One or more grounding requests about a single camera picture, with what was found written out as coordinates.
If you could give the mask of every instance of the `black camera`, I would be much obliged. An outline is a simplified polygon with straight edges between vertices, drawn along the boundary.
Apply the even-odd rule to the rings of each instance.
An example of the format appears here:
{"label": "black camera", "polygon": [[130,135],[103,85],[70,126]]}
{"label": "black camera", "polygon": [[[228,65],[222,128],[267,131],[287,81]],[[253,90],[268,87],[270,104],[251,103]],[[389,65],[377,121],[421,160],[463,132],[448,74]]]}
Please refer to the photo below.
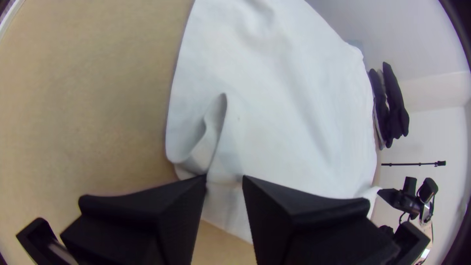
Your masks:
{"label": "black camera", "polygon": [[[416,185],[416,178],[406,177],[402,190],[395,188],[381,189],[378,191],[378,195],[392,207],[408,213],[411,220],[414,220],[419,215],[422,219],[424,207],[437,194],[438,186],[433,179],[426,178],[416,193]],[[432,203],[430,203],[429,208],[431,217],[433,212]]]}

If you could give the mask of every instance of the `pile of clothes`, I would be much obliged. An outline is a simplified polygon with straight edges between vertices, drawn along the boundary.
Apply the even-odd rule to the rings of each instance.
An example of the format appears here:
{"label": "pile of clothes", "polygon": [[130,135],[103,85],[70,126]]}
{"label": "pile of clothes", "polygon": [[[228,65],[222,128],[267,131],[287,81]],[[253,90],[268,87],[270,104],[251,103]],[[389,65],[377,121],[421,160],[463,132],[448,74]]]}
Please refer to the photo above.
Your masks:
{"label": "pile of clothes", "polygon": [[373,117],[379,147],[390,148],[393,139],[409,133],[409,114],[404,107],[401,89],[390,64],[383,62],[383,70],[368,72],[374,94]]}

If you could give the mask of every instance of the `tripod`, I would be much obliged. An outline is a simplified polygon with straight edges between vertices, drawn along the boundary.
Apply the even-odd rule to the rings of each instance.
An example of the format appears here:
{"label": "tripod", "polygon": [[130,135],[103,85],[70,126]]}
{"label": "tripod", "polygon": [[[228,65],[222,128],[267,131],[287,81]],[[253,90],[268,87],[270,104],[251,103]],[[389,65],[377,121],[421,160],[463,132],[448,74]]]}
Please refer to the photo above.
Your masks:
{"label": "tripod", "polygon": [[382,166],[394,166],[394,165],[418,165],[418,166],[422,166],[422,165],[435,165],[435,167],[437,167],[437,166],[446,165],[446,161],[437,161],[437,162],[435,162],[435,163],[400,163],[400,164],[382,163],[381,165],[382,165]]}

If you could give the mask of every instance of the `white towel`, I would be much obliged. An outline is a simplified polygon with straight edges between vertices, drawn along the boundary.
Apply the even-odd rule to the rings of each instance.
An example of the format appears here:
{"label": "white towel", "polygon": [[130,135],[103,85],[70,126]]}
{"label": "white towel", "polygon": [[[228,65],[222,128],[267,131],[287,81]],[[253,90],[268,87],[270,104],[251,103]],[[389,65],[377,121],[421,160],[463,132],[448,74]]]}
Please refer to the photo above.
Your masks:
{"label": "white towel", "polygon": [[376,167],[361,52],[302,0],[196,0],[166,131],[181,179],[208,174],[203,219],[246,241],[241,177],[360,197]]}

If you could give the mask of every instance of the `tan table surface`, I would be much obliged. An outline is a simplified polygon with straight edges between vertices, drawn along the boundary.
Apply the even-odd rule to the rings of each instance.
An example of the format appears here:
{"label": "tan table surface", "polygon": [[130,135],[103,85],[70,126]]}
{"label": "tan table surface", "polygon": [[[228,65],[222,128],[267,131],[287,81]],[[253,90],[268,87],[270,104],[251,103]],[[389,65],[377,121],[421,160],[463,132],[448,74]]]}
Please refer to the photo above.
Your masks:
{"label": "tan table surface", "polygon": [[[0,251],[38,216],[56,235],[78,197],[176,180],[164,151],[192,0],[26,0],[0,42]],[[255,264],[252,245],[202,222],[193,264]]]}

